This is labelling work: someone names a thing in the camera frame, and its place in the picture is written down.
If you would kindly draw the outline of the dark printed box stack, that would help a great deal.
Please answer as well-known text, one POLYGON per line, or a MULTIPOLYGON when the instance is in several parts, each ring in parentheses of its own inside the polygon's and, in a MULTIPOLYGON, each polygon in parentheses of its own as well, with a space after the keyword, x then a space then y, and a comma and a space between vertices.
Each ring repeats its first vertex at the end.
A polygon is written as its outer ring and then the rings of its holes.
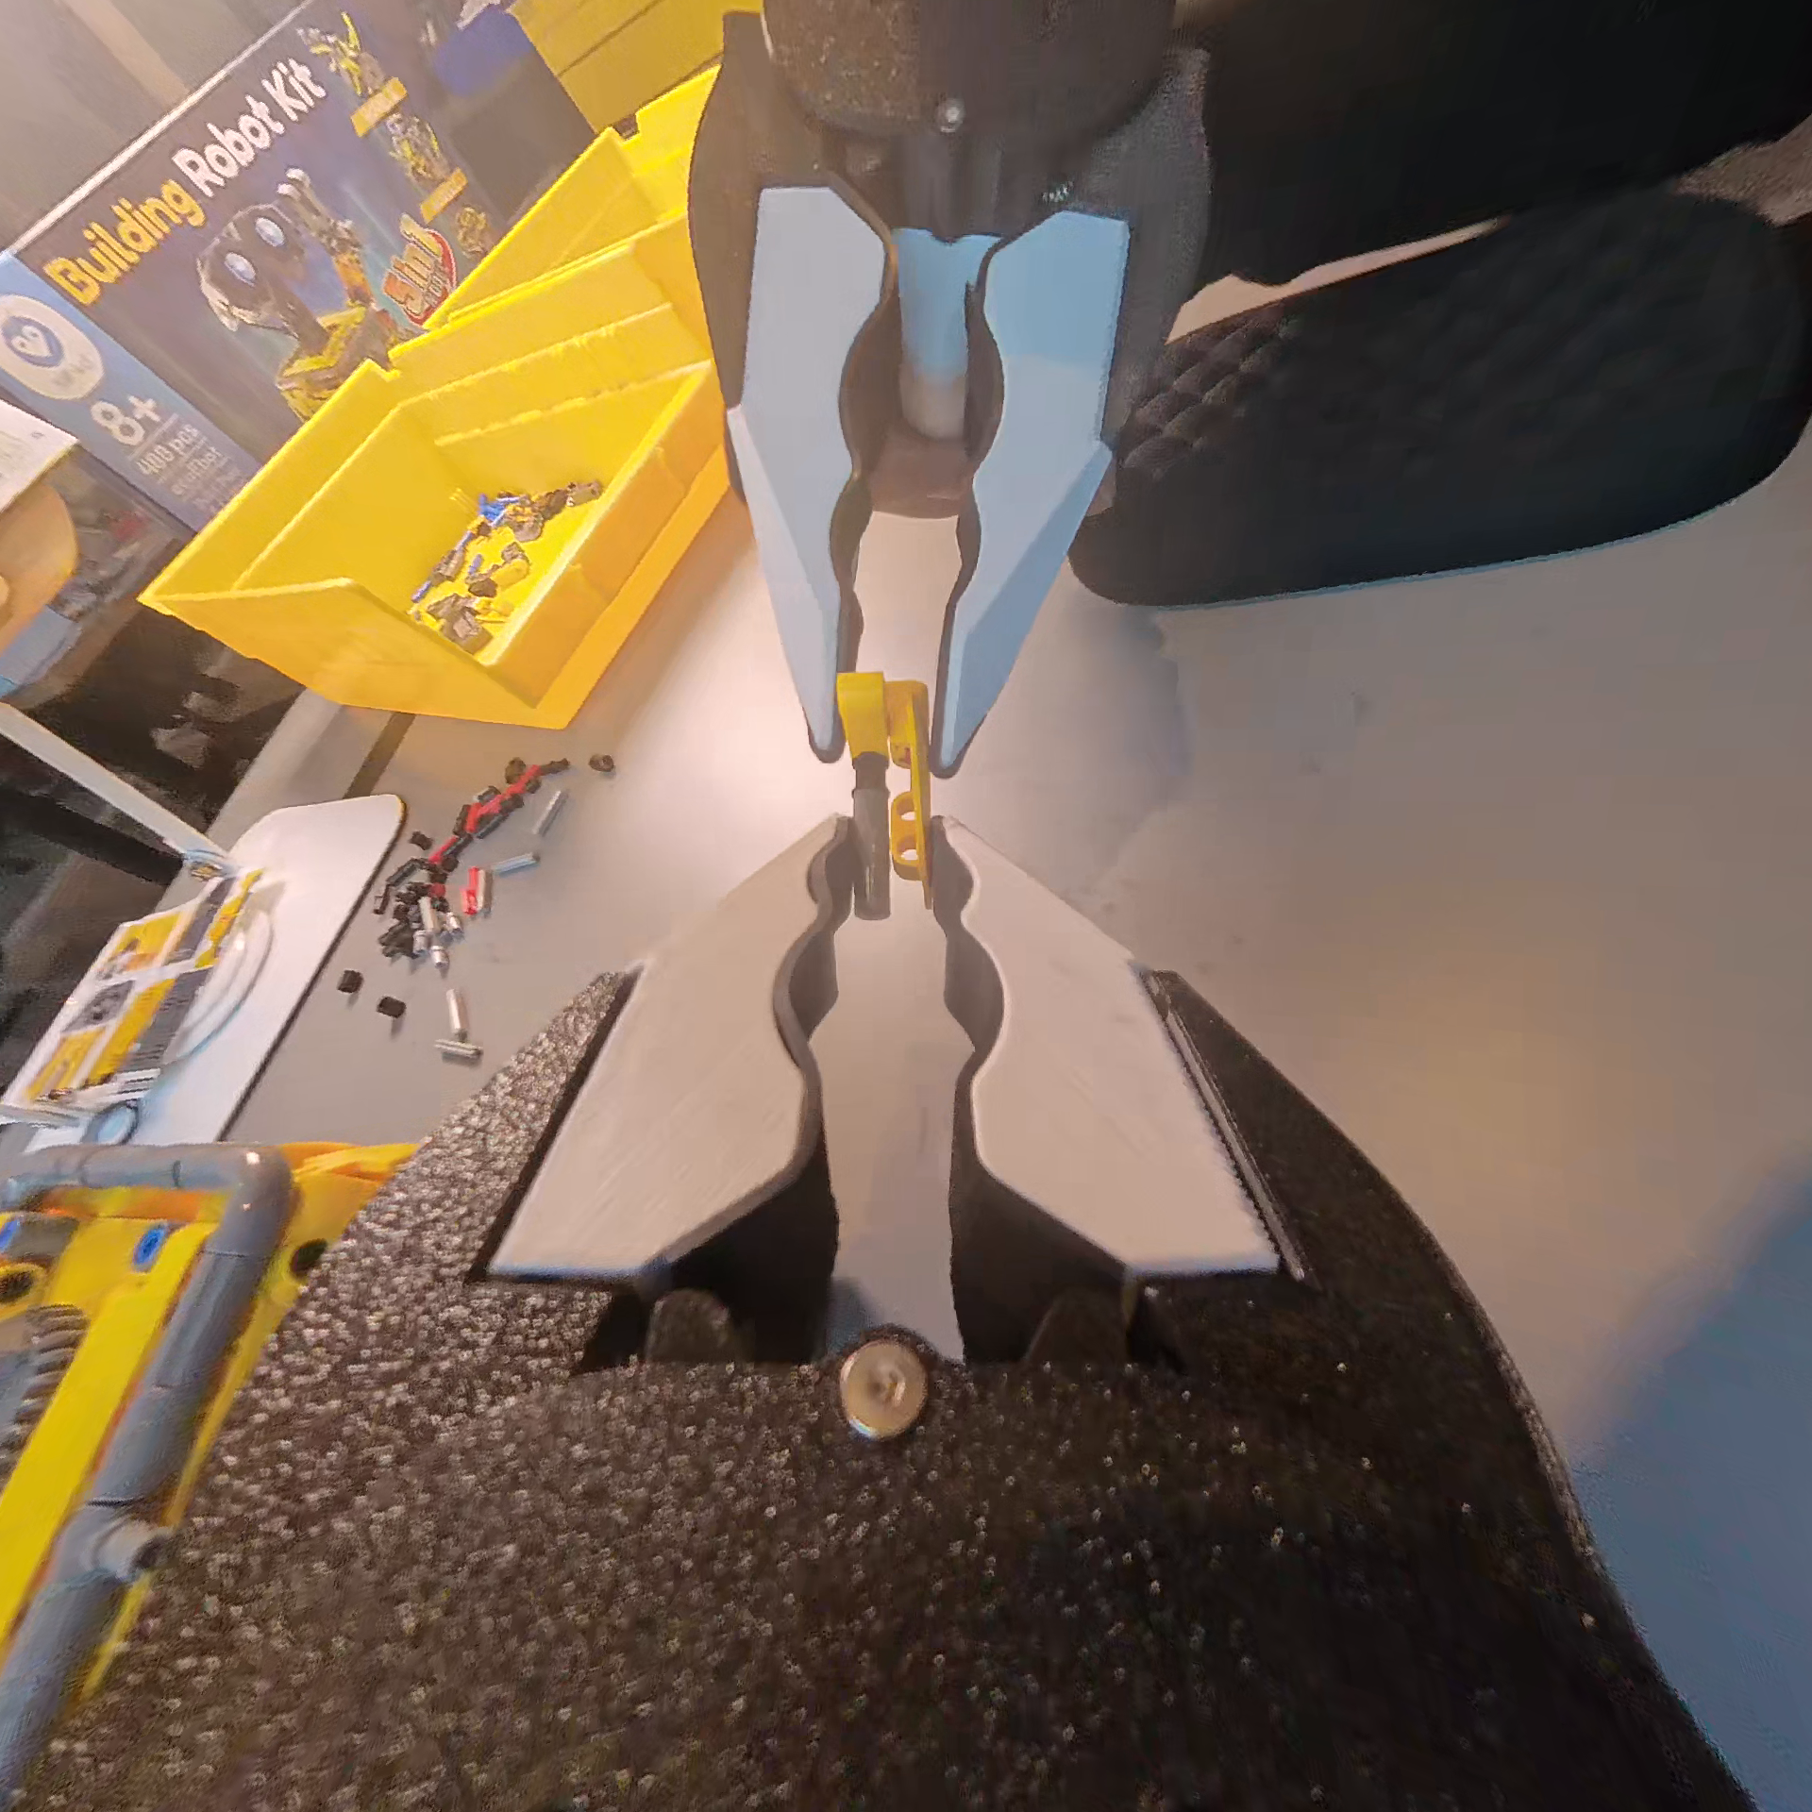
POLYGON ((4 396, 198 532, 588 139, 507 6, 296 5, 4 248, 4 396))

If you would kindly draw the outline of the yellow tracked brick vehicle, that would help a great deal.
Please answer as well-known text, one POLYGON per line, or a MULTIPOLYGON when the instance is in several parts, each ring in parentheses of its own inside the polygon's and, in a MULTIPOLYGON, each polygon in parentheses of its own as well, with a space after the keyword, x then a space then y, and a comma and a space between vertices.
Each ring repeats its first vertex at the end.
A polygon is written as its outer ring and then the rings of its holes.
POLYGON ((308 1274, 414 1154, 75 1144, 4 1166, 4 1807, 104 1683, 308 1274))

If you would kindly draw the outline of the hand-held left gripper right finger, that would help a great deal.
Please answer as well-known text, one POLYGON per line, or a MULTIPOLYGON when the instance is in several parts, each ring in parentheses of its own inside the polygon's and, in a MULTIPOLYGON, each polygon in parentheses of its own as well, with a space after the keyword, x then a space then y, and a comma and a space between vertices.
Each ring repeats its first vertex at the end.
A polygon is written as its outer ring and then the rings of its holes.
POLYGON ((1277 1270, 1142 964, 959 822, 936 823, 936 916, 983 1175, 1123 1280, 1277 1270))

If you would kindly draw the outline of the person's right forearm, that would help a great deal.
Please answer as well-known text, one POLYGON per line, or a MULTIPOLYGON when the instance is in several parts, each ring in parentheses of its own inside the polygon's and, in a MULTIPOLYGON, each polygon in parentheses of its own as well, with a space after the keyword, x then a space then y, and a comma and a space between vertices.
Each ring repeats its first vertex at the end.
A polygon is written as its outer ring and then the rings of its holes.
POLYGON ((1208 52, 1198 286, 1601 192, 1807 118, 1807 1, 1188 5, 1208 52))

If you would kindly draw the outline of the sticker sheet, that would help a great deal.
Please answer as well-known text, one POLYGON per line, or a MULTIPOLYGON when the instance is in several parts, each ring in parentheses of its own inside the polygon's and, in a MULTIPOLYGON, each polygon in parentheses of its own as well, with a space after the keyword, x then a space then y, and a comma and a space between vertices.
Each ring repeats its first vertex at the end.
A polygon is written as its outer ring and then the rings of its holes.
POLYGON ((260 868, 205 883, 187 904, 124 921, 22 1069, 4 1120, 73 1125, 138 1109, 224 1028, 257 982, 277 885, 260 868))

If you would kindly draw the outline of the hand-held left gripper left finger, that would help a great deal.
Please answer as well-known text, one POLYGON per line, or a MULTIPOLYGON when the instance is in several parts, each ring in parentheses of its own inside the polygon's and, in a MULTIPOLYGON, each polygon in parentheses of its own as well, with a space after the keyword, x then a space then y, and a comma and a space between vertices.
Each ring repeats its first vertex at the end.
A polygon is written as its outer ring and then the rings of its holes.
POLYGON ((819 822, 632 969, 494 1274, 652 1283, 803 1175, 851 888, 853 829, 819 822))

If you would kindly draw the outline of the yellow brick piece grey axle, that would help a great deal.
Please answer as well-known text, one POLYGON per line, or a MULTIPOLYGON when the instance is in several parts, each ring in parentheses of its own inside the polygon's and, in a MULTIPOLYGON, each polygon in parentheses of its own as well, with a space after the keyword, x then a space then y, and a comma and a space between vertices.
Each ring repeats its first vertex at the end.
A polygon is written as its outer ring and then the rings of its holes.
POLYGON ((835 704, 851 762, 851 915, 885 921, 890 883, 934 904, 930 695, 877 670, 836 678, 835 704))

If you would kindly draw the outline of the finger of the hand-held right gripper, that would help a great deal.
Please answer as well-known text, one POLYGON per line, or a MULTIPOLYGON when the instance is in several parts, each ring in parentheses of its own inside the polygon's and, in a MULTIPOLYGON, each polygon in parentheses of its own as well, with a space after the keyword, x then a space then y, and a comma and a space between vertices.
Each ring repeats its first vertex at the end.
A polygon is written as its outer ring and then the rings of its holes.
POLYGON ((997 242, 973 293, 971 375, 985 429, 957 517, 942 621, 936 774, 950 779, 999 700, 1110 463, 1105 405, 1130 231, 1055 212, 997 242))
POLYGON ((862 635, 853 567, 896 351, 889 229, 847 186, 766 187, 729 431, 807 743, 826 763, 845 749, 836 685, 862 635))

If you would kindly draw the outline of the white round stand base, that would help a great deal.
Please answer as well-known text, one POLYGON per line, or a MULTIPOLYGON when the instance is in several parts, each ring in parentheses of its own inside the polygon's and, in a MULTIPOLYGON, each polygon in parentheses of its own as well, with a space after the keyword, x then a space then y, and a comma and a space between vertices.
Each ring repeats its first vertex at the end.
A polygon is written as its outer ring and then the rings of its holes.
MULTIPOLYGON (((216 1030, 200 1053, 175 1063, 138 1109, 118 1109, 64 1125, 6 1120, 4 1125, 18 1125, 31 1148, 80 1141, 151 1145, 220 1141, 319 979, 356 902, 374 883, 377 864, 400 835, 404 811, 406 805, 394 794, 372 794, 283 807, 262 815, 230 850, 217 855, 205 878, 187 885, 185 898, 161 909, 187 904, 205 883, 244 870, 262 870, 264 878, 277 885, 274 902, 264 909, 272 934, 268 958, 224 1028, 216 1030)), ((4 1088, 26 1062, 28 1056, 18 1058, 4 1077, 4 1088)))

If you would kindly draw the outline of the grey desk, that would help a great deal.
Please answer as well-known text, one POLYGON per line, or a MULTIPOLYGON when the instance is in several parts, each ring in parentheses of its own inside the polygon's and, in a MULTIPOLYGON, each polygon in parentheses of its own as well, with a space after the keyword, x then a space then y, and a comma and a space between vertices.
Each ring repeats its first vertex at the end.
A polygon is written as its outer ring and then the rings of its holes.
MULTIPOLYGON (((230 1125, 423 1136, 597 973, 845 805, 724 498, 567 733, 298 706, 222 819, 357 792, 432 831, 567 754, 549 855, 457 958, 483 1048, 360 911, 230 1125)), ((1208 610, 1063 574, 956 815, 1296 1082, 1502 1332, 1664 1674, 1807 1807, 1807 452, 1572 559, 1208 610)), ((957 1350, 965 1042, 923 909, 836 942, 812 1038, 836 1335, 957 1350)))

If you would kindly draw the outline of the yellow plastic bin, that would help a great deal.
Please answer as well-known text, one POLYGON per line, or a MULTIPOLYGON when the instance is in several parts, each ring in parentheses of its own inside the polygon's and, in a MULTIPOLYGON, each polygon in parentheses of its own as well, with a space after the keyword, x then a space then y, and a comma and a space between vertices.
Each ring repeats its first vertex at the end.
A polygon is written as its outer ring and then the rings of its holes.
POLYGON ((687 178, 697 125, 718 77, 711 64, 645 104, 637 129, 615 128, 587 151, 504 232, 432 317, 394 354, 418 381, 441 381, 490 363, 545 347, 553 326, 588 333, 604 323, 600 301, 553 306, 553 286, 573 266, 627 249, 701 347, 710 344, 687 231, 687 178))
POLYGON ((563 729, 724 490, 711 365, 607 375, 584 343, 426 389, 361 368, 140 601, 337 706, 563 729), (529 545, 479 649, 414 600, 483 496, 597 482, 529 545))

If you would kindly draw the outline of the pile of small brick parts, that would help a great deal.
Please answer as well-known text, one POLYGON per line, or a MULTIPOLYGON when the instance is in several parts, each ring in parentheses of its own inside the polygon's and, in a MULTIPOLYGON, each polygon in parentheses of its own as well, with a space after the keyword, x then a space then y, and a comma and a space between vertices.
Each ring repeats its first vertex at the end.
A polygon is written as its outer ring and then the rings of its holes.
POLYGON ((530 754, 407 822, 324 971, 337 1017, 439 1081, 474 1081, 580 969, 582 788, 607 752, 530 754))

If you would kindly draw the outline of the loose yellow grey bricks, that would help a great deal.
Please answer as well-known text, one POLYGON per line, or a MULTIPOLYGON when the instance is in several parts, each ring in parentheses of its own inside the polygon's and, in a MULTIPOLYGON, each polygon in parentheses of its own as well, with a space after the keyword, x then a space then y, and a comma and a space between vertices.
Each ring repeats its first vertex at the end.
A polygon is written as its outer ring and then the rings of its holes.
POLYGON ((490 647, 525 603, 536 543, 601 492, 600 480, 483 492, 464 532, 418 581, 407 616, 464 651, 490 647))

